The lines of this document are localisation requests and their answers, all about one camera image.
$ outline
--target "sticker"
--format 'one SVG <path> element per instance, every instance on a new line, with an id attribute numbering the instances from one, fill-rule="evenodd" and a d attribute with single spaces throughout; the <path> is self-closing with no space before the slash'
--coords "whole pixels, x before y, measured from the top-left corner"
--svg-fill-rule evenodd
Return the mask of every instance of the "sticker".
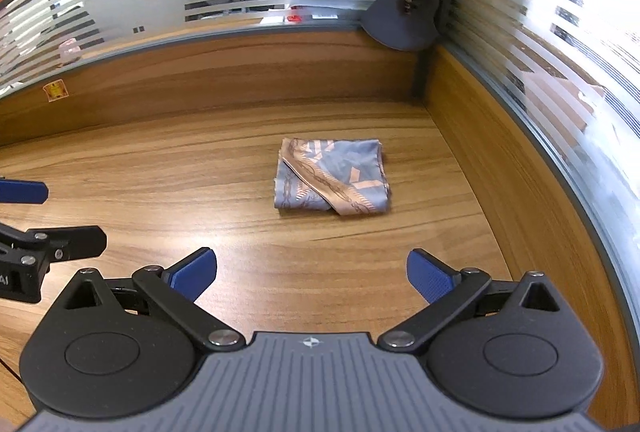
<path id="1" fill-rule="evenodd" d="M 67 97 L 69 95 L 66 90 L 65 82 L 61 79 L 57 79 L 56 81 L 47 83 L 42 89 L 44 92 L 46 92 L 49 102 L 55 101 L 57 99 L 62 99 L 63 97 Z"/>

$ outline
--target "white logo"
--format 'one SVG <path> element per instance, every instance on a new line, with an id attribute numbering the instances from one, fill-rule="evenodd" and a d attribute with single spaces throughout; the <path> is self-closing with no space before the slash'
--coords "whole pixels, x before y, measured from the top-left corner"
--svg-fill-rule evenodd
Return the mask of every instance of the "white logo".
<path id="1" fill-rule="evenodd" d="M 300 343 L 307 346 L 309 349 L 313 349 L 315 346 L 319 346 L 320 344 L 322 344 L 322 342 L 314 336 L 309 336 L 308 338 L 302 340 L 302 342 Z"/>

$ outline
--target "silver bolt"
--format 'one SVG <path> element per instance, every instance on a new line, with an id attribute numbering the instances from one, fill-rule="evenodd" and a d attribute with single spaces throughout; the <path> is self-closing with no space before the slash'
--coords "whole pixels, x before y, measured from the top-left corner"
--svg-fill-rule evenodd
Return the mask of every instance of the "silver bolt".
<path id="1" fill-rule="evenodd" d="M 389 331 L 382 337 L 383 341 L 393 348 L 405 348 L 414 344 L 414 335 L 406 331 Z"/>
<path id="2" fill-rule="evenodd" d="M 240 341 L 240 335 L 231 329 L 220 329 L 209 335 L 209 341 L 215 346 L 234 346 Z"/>

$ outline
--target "folded scarf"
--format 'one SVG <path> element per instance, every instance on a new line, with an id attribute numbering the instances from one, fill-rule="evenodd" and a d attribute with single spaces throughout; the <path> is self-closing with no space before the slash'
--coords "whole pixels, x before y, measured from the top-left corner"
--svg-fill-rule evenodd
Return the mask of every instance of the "folded scarf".
<path id="1" fill-rule="evenodd" d="M 340 215 L 387 211 L 389 185 L 377 139 L 282 141 L 276 208 L 331 209 Z"/>

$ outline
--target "ribbed gray surface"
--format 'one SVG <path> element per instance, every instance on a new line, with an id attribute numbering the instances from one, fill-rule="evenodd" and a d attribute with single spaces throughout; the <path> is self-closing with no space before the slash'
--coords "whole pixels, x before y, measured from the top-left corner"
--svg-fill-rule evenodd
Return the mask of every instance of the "ribbed gray surface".
<path id="1" fill-rule="evenodd" d="M 312 348 L 308 339 L 319 340 Z M 476 415 L 445 398 L 418 361 L 377 349 L 365 333 L 258 333 L 215 354 L 185 391 L 139 416 L 111 422 L 43 412 L 23 432 L 469 432 L 600 430 L 583 416 L 535 425 Z"/>

